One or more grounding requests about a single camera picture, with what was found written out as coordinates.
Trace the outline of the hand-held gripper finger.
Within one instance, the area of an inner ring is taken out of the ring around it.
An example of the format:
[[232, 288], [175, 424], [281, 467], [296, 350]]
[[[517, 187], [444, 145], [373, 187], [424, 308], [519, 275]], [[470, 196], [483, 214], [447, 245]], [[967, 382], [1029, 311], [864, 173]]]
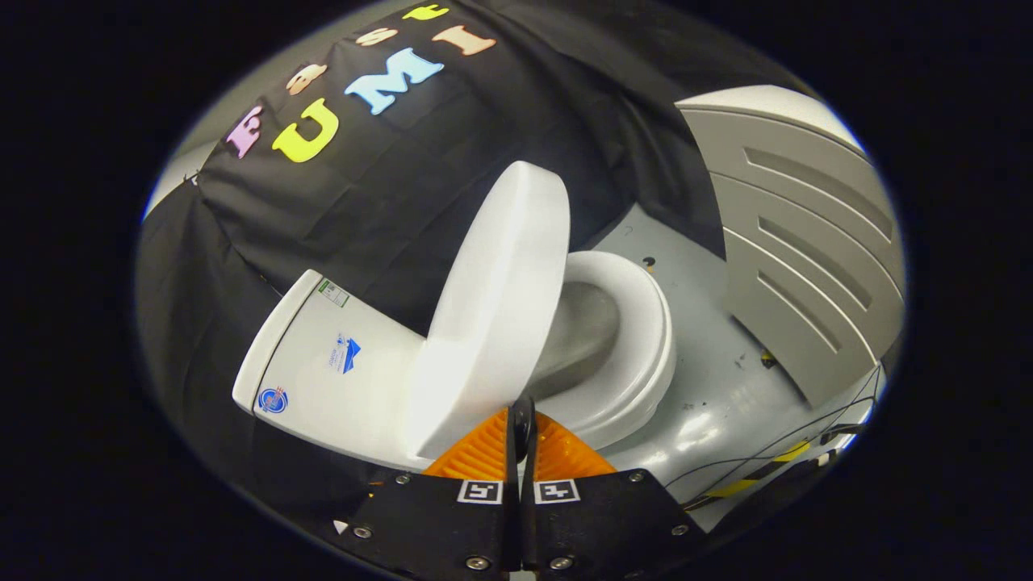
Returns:
[[539, 579], [661, 579], [708, 534], [645, 468], [617, 470], [521, 398], [521, 562]]
[[335, 546], [399, 579], [506, 579], [520, 565], [521, 402], [493, 412], [422, 471], [373, 484]]

